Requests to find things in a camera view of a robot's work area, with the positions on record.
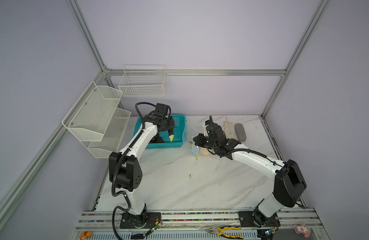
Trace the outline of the cream toy pear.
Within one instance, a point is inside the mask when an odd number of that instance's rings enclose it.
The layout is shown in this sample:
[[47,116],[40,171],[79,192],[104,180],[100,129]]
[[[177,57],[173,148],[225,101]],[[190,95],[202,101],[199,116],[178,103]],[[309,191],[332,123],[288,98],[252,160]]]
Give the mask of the cream toy pear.
[[202,156],[209,156],[210,155],[210,152],[208,151],[208,149],[202,148],[202,149],[199,150],[199,152]]

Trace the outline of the clear zip bag blue zipper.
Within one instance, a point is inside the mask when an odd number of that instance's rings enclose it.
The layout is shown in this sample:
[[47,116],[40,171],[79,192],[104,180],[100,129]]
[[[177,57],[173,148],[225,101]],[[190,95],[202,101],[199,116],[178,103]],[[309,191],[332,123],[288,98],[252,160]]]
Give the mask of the clear zip bag blue zipper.
[[208,149],[203,144],[207,140],[208,134],[205,122],[190,121],[186,119],[183,132],[184,147],[190,152],[196,161],[203,159],[217,160],[218,155],[212,149]]

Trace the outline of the black toy eggplant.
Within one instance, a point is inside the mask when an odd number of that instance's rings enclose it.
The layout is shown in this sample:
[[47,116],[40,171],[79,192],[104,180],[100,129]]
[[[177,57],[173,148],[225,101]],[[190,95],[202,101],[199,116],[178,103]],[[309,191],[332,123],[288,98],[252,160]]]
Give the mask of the black toy eggplant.
[[170,142],[173,142],[174,141],[174,129],[169,129],[168,130],[168,134],[169,134],[169,139],[170,139]]

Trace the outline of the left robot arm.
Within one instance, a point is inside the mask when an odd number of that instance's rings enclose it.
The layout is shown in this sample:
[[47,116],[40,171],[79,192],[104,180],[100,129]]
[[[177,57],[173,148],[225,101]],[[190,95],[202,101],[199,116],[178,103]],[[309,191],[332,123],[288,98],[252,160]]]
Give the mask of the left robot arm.
[[141,127],[132,140],[120,152],[109,156],[109,178],[113,197],[124,196],[127,208],[122,211],[138,216],[144,212],[145,203],[136,196],[136,189],[143,177],[139,159],[150,143],[163,143],[161,132],[167,132],[169,141],[174,140],[175,120],[171,107],[165,104],[139,102],[135,105]]

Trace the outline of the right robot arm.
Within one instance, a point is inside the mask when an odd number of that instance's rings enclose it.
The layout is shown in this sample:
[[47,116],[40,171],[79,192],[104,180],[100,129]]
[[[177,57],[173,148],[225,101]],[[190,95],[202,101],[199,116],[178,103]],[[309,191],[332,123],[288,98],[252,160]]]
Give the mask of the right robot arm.
[[255,207],[252,218],[258,226],[265,225],[279,210],[297,205],[307,188],[302,172],[293,160],[276,160],[254,151],[241,141],[228,138],[212,116],[205,121],[205,133],[193,137],[194,145],[220,158],[245,164],[273,182],[272,193]]

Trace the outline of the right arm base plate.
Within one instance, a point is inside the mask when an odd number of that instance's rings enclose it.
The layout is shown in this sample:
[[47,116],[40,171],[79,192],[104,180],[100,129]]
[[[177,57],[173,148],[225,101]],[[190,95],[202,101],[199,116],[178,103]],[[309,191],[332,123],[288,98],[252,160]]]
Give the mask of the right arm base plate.
[[276,214],[271,217],[265,217],[259,211],[239,211],[238,219],[242,227],[263,228],[263,227],[279,227],[280,222]]

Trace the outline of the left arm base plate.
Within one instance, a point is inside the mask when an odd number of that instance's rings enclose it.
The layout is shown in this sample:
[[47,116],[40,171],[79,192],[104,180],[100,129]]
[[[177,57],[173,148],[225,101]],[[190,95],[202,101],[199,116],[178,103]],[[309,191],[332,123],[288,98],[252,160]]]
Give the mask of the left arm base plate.
[[122,214],[120,229],[151,229],[162,218],[161,213],[143,212],[141,215]]

